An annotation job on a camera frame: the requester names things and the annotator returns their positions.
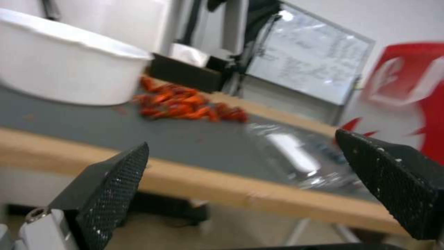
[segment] floor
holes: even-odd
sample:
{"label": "floor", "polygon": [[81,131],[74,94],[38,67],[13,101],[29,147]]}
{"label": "floor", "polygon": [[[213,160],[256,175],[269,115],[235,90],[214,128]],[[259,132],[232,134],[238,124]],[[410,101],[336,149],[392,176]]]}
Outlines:
{"label": "floor", "polygon": [[[22,216],[10,216],[8,226],[17,235]],[[211,220],[202,227],[178,227],[181,221],[149,214],[131,214],[124,227],[116,229],[106,250],[234,249],[282,245],[296,219],[274,214],[211,205]],[[299,245],[344,242],[327,224],[311,221]]]}

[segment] whiteboard writing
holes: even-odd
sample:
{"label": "whiteboard writing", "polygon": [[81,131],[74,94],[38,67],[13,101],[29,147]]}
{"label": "whiteboard writing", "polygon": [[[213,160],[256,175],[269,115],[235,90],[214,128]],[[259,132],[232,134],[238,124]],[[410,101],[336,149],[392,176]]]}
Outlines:
{"label": "whiteboard writing", "polygon": [[371,44],[290,6],[247,73],[343,105]]}

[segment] white plastic bowl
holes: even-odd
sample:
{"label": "white plastic bowl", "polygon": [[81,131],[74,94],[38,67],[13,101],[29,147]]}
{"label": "white plastic bowl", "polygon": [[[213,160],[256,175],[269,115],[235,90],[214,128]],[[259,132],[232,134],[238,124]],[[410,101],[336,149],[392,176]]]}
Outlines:
{"label": "white plastic bowl", "polygon": [[0,8],[0,79],[11,88],[69,103],[121,104],[151,60],[114,39]]}

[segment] orange object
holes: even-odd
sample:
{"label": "orange object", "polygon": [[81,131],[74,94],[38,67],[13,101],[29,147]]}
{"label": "orange object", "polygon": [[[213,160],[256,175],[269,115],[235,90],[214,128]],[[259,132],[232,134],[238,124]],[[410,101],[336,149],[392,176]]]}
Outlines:
{"label": "orange object", "polygon": [[183,102],[194,104],[194,105],[204,105],[208,102],[208,100],[201,95],[193,95],[187,99],[184,99]]}
{"label": "orange object", "polygon": [[142,84],[143,88],[148,92],[150,92],[154,88],[154,83],[149,77],[142,76],[140,78],[140,83]]}
{"label": "orange object", "polygon": [[157,109],[154,108],[143,108],[140,113],[144,116],[152,116],[155,115],[157,113],[159,113],[159,111]]}
{"label": "orange object", "polygon": [[210,111],[208,112],[208,120],[212,122],[220,121],[219,115],[216,113],[214,109],[210,109]]}
{"label": "orange object", "polygon": [[230,108],[225,103],[216,103],[214,108],[208,105],[209,100],[196,89],[190,89],[172,83],[155,86],[154,81],[143,76],[141,86],[147,94],[133,98],[142,107],[141,115],[153,119],[176,118],[198,120],[207,117],[211,122],[222,120],[246,122],[248,115],[237,107]]}

